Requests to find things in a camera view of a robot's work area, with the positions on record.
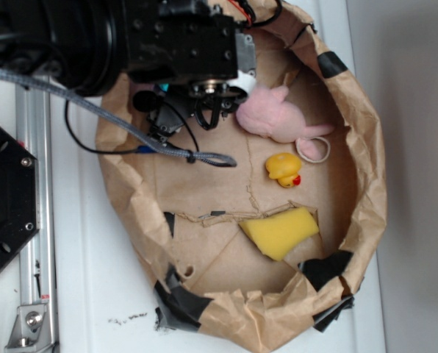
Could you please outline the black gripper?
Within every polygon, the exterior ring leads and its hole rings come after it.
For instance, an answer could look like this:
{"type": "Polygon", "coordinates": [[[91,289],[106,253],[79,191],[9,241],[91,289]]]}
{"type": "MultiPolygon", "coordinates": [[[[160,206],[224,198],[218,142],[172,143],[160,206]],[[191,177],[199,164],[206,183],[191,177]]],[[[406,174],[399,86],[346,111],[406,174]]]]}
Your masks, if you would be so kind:
{"type": "Polygon", "coordinates": [[[219,4],[126,1],[125,16],[133,81],[183,86],[197,97],[245,98],[254,89],[253,38],[219,4]]]}

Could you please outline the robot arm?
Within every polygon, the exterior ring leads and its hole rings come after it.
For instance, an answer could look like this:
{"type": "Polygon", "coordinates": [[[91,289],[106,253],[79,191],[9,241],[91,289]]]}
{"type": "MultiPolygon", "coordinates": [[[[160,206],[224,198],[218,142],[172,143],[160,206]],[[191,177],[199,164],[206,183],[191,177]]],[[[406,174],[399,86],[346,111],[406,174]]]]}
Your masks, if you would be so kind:
{"type": "Polygon", "coordinates": [[[81,96],[136,83],[243,89],[251,36],[206,1],[0,1],[0,68],[45,74],[81,96]]]}

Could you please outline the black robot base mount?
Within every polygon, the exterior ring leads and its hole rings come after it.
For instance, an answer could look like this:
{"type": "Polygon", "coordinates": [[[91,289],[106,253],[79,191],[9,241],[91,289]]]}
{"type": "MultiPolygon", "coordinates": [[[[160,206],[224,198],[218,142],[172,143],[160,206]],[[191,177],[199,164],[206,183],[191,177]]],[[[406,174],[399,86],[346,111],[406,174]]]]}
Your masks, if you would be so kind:
{"type": "Polygon", "coordinates": [[[37,159],[0,127],[0,273],[38,231],[37,159]]]}

